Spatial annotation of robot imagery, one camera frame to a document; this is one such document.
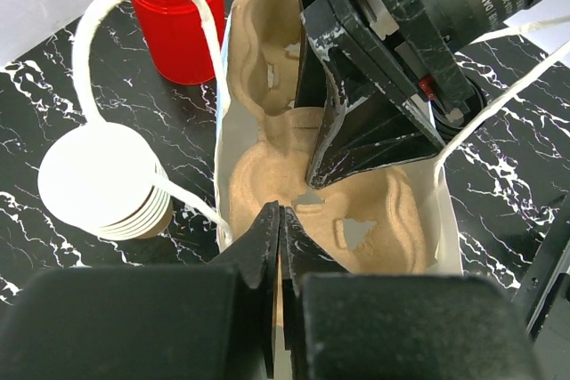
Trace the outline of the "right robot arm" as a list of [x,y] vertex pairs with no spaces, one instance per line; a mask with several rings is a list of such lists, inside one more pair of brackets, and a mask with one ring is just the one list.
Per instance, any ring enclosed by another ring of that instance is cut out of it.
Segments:
[[299,0],[295,103],[324,110],[306,182],[438,156],[487,104],[456,53],[540,1]]

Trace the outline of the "light blue paper bag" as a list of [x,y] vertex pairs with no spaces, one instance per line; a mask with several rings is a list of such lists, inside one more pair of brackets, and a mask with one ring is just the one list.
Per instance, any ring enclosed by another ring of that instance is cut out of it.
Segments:
[[479,279],[428,274],[453,219],[430,160],[373,167],[404,132],[388,98],[350,110],[328,78],[323,106],[293,109],[298,84],[261,77],[294,35],[329,35],[341,3],[233,2],[216,203],[238,237],[204,267],[97,274],[105,302],[134,302],[136,283],[165,295],[144,315],[154,337],[104,378],[270,376],[278,314],[297,379],[542,378],[511,303]]

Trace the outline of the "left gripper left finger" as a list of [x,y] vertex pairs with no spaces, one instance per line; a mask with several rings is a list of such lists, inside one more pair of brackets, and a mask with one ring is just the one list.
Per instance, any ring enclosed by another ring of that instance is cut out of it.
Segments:
[[232,275],[225,379],[272,379],[280,206],[265,204],[249,229],[210,263]]

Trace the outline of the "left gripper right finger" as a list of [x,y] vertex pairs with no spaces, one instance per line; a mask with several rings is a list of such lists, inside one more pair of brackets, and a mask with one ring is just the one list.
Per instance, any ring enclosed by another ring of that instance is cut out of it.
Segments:
[[304,344],[303,316],[297,302],[306,274],[348,273],[310,238],[294,210],[280,207],[280,257],[282,316],[285,349],[290,351],[293,379],[305,379],[300,367]]

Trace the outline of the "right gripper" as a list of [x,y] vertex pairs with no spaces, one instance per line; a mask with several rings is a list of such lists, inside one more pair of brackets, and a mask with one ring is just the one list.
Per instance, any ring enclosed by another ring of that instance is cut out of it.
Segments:
[[295,107],[325,108],[306,174],[312,188],[432,158],[483,108],[450,52],[418,53],[384,0],[299,2]]

